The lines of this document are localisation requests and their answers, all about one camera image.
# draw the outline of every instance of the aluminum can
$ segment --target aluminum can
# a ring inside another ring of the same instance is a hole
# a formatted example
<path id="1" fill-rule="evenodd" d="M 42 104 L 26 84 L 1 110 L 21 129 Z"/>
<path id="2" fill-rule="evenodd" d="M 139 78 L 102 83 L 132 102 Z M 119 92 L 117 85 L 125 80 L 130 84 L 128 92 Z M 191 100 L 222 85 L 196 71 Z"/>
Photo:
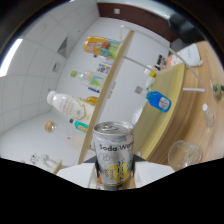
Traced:
<path id="1" fill-rule="evenodd" d="M 93 139 L 104 190 L 128 189 L 133 163 L 133 125 L 123 121 L 97 124 Z"/>

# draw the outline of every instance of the ceiling light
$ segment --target ceiling light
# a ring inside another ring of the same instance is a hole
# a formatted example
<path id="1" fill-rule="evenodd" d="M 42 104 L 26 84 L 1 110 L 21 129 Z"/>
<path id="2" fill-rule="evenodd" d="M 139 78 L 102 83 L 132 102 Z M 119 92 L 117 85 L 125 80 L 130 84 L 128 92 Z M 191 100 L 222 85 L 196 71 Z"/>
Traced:
<path id="1" fill-rule="evenodd" d="M 5 76 L 7 74 L 12 58 L 22 41 L 23 39 L 17 39 L 15 43 L 12 45 L 12 47 L 10 48 L 10 50 L 8 51 L 0 69 L 0 77 Z"/>

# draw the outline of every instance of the cup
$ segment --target cup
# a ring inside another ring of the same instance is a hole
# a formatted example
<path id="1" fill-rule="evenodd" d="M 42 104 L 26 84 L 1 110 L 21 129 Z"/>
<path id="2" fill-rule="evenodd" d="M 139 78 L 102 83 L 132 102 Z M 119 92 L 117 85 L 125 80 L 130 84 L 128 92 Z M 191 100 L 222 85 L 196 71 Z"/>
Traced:
<path id="1" fill-rule="evenodd" d="M 197 164 L 201 160 L 202 151 L 198 145 L 178 140 L 168 153 L 168 163 L 175 170 Z"/>

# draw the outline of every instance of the wooden countertop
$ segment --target wooden countertop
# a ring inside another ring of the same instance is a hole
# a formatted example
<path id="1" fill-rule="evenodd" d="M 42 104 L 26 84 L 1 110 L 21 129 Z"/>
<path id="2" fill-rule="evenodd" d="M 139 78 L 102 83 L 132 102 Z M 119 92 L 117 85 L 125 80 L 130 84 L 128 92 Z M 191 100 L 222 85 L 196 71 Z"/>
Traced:
<path id="1" fill-rule="evenodd" d="M 203 155 L 199 163 L 220 159 L 224 155 L 224 96 L 218 100 L 210 87 L 212 77 L 217 78 L 220 84 L 224 83 L 224 72 L 208 42 L 199 42 L 197 47 L 204 63 L 193 69 L 204 83 L 206 92 L 182 91 L 169 131 L 154 149 L 154 153 L 148 156 L 149 162 L 168 165 L 168 151 L 177 140 L 185 140 L 201 147 Z M 186 69 L 183 87 L 201 88 L 189 69 Z M 204 103 L 212 109 L 215 117 L 215 125 L 210 128 L 204 119 L 202 110 Z"/>
<path id="2" fill-rule="evenodd" d="M 142 153 L 142 158 L 154 152 L 174 119 L 182 94 L 185 65 L 183 63 L 157 73 L 152 91 L 158 91 L 171 100 L 166 113 L 146 102 L 141 116 L 134 127 L 134 153 Z"/>

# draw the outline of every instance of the can lid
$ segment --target can lid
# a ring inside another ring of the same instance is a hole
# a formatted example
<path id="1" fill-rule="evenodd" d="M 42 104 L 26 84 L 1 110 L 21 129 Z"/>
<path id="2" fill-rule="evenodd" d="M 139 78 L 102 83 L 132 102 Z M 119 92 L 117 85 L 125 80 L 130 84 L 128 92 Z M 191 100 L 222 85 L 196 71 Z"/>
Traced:
<path id="1" fill-rule="evenodd" d="M 100 134 L 119 136 L 119 135 L 128 134 L 129 132 L 132 131 L 132 129 L 133 129 L 133 125 L 128 122 L 108 121 L 108 122 L 103 122 L 103 123 L 95 125 L 93 130 L 94 132 L 97 132 Z"/>
<path id="2" fill-rule="evenodd" d="M 53 130 L 53 126 L 54 126 L 54 122 L 51 121 L 51 120 L 47 120 L 47 121 L 45 122 L 44 128 L 45 128 L 45 130 L 46 130 L 47 132 L 52 132 L 52 130 Z"/>
<path id="3" fill-rule="evenodd" d="M 55 91 L 51 91 L 47 95 L 47 103 L 50 104 L 51 106 L 53 106 L 53 97 L 55 96 L 56 93 L 57 92 Z"/>

